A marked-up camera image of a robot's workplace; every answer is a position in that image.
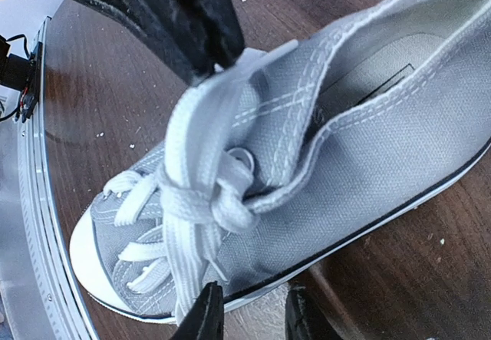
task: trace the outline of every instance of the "shoe insole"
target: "shoe insole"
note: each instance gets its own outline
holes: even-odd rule
[[[321,127],[336,114],[389,91],[411,75],[442,43],[443,38],[420,33],[384,46],[322,90],[313,122]]]

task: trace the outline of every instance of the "dark wood surface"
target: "dark wood surface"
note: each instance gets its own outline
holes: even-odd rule
[[[233,1],[248,45],[269,50],[380,0]],[[68,241],[105,182],[163,139],[185,86],[124,28],[70,1],[50,24],[47,65],[50,172]],[[491,338],[490,174],[488,155],[450,190],[298,280],[346,339]],[[284,297],[283,288],[227,315],[226,338],[280,338]],[[104,340],[174,331],[85,299]]]

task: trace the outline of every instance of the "metal eyelet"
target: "metal eyelet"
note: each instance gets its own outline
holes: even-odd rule
[[[235,159],[244,163],[245,167],[247,167],[252,173],[255,168],[254,156],[247,149],[236,147],[228,150],[227,153],[234,157]]]

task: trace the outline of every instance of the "black wire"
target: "black wire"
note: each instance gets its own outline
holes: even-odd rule
[[[31,54],[29,53],[29,50],[28,50],[28,38],[25,35],[15,35],[14,37],[9,38],[7,40],[7,42],[17,41],[18,39],[21,39],[21,38],[24,39],[24,52],[25,52],[25,56],[27,58],[30,58],[31,57]]]
[[[14,116],[14,115],[17,113],[17,111],[19,111],[19,109],[20,109],[20,106],[17,106],[17,108],[15,108],[15,110],[13,110],[13,111],[12,111],[10,114],[8,114],[7,116],[5,116],[5,117],[0,117],[0,123],[1,123],[2,121],[6,121],[6,120],[10,119],[12,116]]]
[[[25,94],[26,90],[24,89],[23,91],[21,91],[21,93],[19,94],[18,96],[18,100],[17,100],[17,107],[15,108],[15,110],[13,110],[10,114],[8,114],[7,116],[5,117],[0,117],[0,123],[2,121],[6,121],[8,119],[10,119],[12,116],[14,116],[15,114],[20,114],[20,111],[21,111],[21,101],[22,101],[22,96]]]

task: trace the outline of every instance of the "sneaker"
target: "sneaker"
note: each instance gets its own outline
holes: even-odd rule
[[[145,322],[211,281],[236,309],[436,196],[491,145],[490,32],[491,0],[386,0],[246,51],[84,213],[81,285]]]

